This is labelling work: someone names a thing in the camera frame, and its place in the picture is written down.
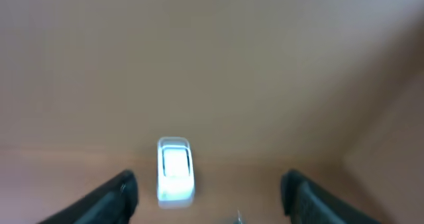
black object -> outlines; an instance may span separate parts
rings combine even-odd
[[[127,224],[137,204],[137,181],[125,170],[39,224]]]
[[[281,194],[293,224],[379,224],[296,170],[283,175]]]

small metal object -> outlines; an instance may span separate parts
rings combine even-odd
[[[237,210],[237,221],[234,224],[243,224],[243,219],[241,218],[240,210]]]
[[[124,192],[124,190],[125,190],[125,184],[122,184],[121,185],[121,194]]]

beige wall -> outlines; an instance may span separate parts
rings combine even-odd
[[[424,222],[424,73],[346,157],[352,173],[396,223]]]
[[[423,1],[0,0],[0,145],[338,157],[413,72]]]

wall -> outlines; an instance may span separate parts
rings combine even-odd
[[[339,157],[413,73],[423,1],[0,0],[0,145]]]
[[[424,73],[417,76],[346,157],[352,173],[396,223],[422,223]]]

dark object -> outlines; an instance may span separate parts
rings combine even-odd
[[[39,224],[126,224],[138,204],[134,174],[125,170]]]
[[[281,191],[293,224],[379,224],[296,170],[283,175]]]

